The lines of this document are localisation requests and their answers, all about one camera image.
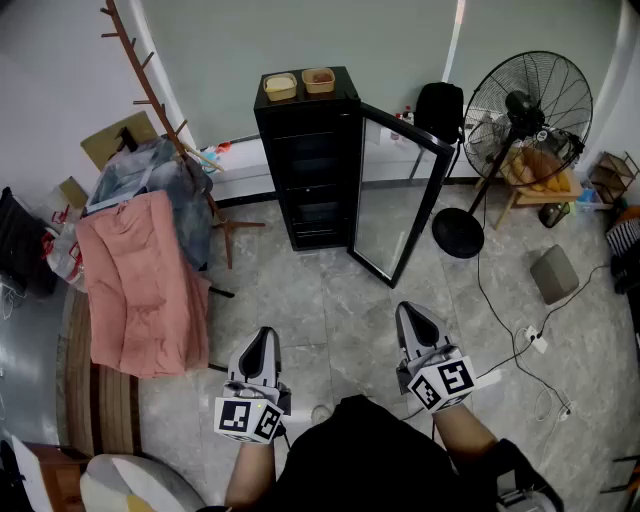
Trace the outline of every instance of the fan base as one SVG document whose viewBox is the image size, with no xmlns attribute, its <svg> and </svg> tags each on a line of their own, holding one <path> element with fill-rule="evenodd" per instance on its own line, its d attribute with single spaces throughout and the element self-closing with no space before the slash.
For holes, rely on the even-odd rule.
<svg viewBox="0 0 640 512">
<path fill-rule="evenodd" d="M 473 258 L 482 250 L 484 232 L 476 218 L 459 208 L 446 208 L 433 219 L 433 237 L 454 258 Z"/>
</svg>

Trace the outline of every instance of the wooden coat rack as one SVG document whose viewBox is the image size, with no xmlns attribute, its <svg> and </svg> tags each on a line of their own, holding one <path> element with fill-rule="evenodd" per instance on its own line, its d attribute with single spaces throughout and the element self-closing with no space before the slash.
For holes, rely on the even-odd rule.
<svg viewBox="0 0 640 512">
<path fill-rule="evenodd" d="M 169 139 L 171 139 L 171 142 L 173 142 L 173 144 L 175 145 L 176 150 L 178 151 L 182 159 L 186 160 L 187 150 L 185 149 L 185 146 L 182 144 L 182 142 L 178 138 L 178 135 L 180 134 L 180 131 L 182 130 L 182 128 L 184 128 L 184 126 L 187 124 L 187 120 L 185 119 L 184 121 L 182 121 L 182 123 L 180 123 L 180 126 L 178 126 L 177 130 L 173 129 L 173 127 L 171 126 L 171 123 L 167 119 L 167 113 L 166 113 L 164 103 L 160 103 L 158 101 L 158 98 L 153 92 L 153 89 L 151 88 L 151 84 L 147 79 L 147 75 L 144 72 L 144 68 L 146 67 L 147 64 L 149 64 L 149 61 L 154 55 L 154 52 L 151 52 L 147 56 L 147 58 L 145 58 L 144 61 L 140 63 L 134 50 L 134 45 L 136 44 L 136 38 L 134 37 L 133 40 L 129 40 L 129 36 L 127 35 L 127 31 L 125 30 L 124 25 L 122 24 L 122 20 L 120 19 L 120 15 L 118 14 L 118 9 L 116 8 L 116 4 L 114 0 L 106 0 L 106 3 L 107 3 L 107 7 L 101 8 L 100 12 L 111 17 L 111 20 L 113 21 L 113 26 L 115 27 L 116 31 L 110 32 L 108 34 L 102 34 L 101 37 L 117 37 L 120 39 L 120 42 L 124 47 L 124 51 L 127 54 L 127 57 L 129 58 L 129 62 L 131 63 L 131 66 L 133 67 L 133 70 L 135 71 L 136 76 L 140 81 L 140 85 L 142 85 L 142 89 L 147 95 L 146 100 L 134 101 L 133 104 L 134 105 L 151 105 L 153 107 L 153 110 L 155 110 L 158 118 L 160 119 L 160 122 L 162 123 L 162 126 L 167 131 L 167 135 L 169 136 Z M 188 167 L 187 167 L 187 170 L 189 171 L 189 174 L 193 178 L 193 175 L 191 174 L 191 171 L 189 170 Z M 224 215 L 224 213 L 222 213 L 220 208 L 218 208 L 218 205 L 213 200 L 213 197 L 211 196 L 211 194 L 210 193 L 207 194 L 206 197 L 207 197 L 207 202 L 209 203 L 209 207 L 211 208 L 211 213 L 214 215 L 214 217 L 217 215 L 218 219 L 220 220 L 220 223 L 216 224 L 214 228 L 222 229 L 224 231 L 224 242 L 225 242 L 225 247 L 227 252 L 227 267 L 231 269 L 231 266 L 232 266 L 231 233 L 233 232 L 233 230 L 236 228 L 243 228 L 243 227 L 244 228 L 248 228 L 248 227 L 262 228 L 265 225 L 262 222 L 238 222 L 238 221 L 228 219 Z"/>
</svg>

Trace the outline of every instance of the open cabinet door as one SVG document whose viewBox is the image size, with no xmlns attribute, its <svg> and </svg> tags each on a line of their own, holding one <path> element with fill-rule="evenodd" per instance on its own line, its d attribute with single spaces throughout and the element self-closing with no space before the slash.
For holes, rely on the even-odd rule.
<svg viewBox="0 0 640 512">
<path fill-rule="evenodd" d="M 362 103 L 358 201 L 349 254 L 395 287 L 424 229 L 453 147 Z"/>
</svg>

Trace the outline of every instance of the white sneaker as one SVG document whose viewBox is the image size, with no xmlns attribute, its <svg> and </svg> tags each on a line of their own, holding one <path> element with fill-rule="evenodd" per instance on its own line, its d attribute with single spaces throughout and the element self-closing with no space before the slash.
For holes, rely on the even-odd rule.
<svg viewBox="0 0 640 512">
<path fill-rule="evenodd" d="M 331 411 L 324 405 L 316 405 L 311 411 L 311 424 L 316 425 L 328 420 L 331 417 Z"/>
</svg>

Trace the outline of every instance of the pink cloth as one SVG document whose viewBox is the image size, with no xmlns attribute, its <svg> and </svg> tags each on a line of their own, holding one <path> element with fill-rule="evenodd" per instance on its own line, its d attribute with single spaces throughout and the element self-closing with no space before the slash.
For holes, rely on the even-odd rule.
<svg viewBox="0 0 640 512">
<path fill-rule="evenodd" d="M 166 192 L 95 213 L 76 232 L 93 362 L 141 378 L 205 368 L 209 282 L 180 250 Z"/>
</svg>

